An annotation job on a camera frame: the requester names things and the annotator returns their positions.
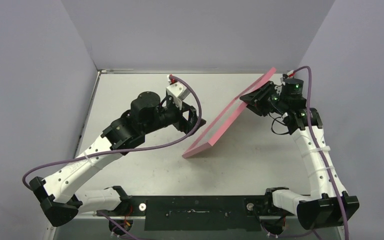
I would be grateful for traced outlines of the pink wooden picture frame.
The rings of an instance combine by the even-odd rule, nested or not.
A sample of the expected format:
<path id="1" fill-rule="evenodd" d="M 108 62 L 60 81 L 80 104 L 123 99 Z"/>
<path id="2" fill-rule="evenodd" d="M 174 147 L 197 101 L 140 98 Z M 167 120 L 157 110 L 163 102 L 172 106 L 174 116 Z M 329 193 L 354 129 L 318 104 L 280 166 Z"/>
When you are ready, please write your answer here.
<path id="1" fill-rule="evenodd" d="M 240 97 L 257 90 L 266 84 L 276 73 L 276 68 L 270 68 L 265 74 L 251 83 L 247 88 L 237 94 L 205 130 L 195 139 L 192 145 L 182 154 L 184 159 L 189 159 L 212 148 L 246 109 L 247 104 L 240 100 Z"/>

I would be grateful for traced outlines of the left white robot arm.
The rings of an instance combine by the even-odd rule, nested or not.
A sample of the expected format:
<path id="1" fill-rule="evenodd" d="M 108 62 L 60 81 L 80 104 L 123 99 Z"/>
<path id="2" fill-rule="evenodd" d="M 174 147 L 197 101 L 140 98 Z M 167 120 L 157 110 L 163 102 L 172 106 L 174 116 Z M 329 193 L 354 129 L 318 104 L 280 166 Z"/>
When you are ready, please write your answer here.
<path id="1" fill-rule="evenodd" d="M 155 92 L 142 92 L 131 102 L 130 109 L 106 127 L 73 162 L 47 177 L 33 178 L 29 187 L 54 227 L 65 225 L 80 213 L 124 215 L 132 203 L 121 186 L 86 191 L 80 188 L 107 165 L 129 152 L 137 152 L 147 134 L 173 126 L 189 137 L 205 123 L 191 105 L 176 105 L 170 95 L 161 99 Z"/>

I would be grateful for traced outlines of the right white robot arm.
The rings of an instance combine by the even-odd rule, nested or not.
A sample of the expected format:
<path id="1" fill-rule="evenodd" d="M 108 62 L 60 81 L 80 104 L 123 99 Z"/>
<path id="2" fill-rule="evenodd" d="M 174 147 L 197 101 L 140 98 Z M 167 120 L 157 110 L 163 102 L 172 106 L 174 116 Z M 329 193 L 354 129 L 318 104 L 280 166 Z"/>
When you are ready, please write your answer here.
<path id="1" fill-rule="evenodd" d="M 307 107 L 303 88 L 303 80 L 286 78 L 281 86 L 268 81 L 239 98 L 258 116 L 279 115 L 277 119 L 287 127 L 287 134 L 299 149 L 310 184 L 309 195 L 287 187 L 268 188 L 269 197 L 263 199 L 262 207 L 270 215 L 284 210 L 297 216 L 305 230 L 344 226 L 360 203 L 339 180 L 321 117 L 315 108 Z"/>

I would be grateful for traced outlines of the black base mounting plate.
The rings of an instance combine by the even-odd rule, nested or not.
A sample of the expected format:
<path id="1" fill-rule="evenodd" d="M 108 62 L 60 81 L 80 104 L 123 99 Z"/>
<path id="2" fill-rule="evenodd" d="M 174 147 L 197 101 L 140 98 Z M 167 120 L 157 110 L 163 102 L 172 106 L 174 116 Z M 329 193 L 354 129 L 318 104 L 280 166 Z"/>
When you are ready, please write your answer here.
<path id="1" fill-rule="evenodd" d="M 109 217 L 143 217 L 145 231 L 260 230 L 266 223 L 279 223 L 286 210 L 272 205 L 264 195 L 131 196 Z"/>

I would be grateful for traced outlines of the aluminium rail front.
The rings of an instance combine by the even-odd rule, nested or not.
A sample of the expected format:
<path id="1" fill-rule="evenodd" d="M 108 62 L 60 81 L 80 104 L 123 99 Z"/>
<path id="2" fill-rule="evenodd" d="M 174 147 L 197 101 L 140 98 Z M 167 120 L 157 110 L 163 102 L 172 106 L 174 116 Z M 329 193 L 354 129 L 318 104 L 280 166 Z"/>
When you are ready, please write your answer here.
<path id="1" fill-rule="evenodd" d="M 228 231 L 241 229 L 280 235 L 286 217 L 295 216 L 307 231 L 342 226 L 359 208 L 355 196 L 342 193 L 319 199 L 289 193 L 285 187 L 269 188 L 263 195 L 128 195 L 115 187 L 115 202 L 90 203 L 74 196 L 67 203 L 47 197 L 41 207 L 50 221 L 50 238 L 91 238 L 104 231 L 134 239 L 138 231 Z"/>

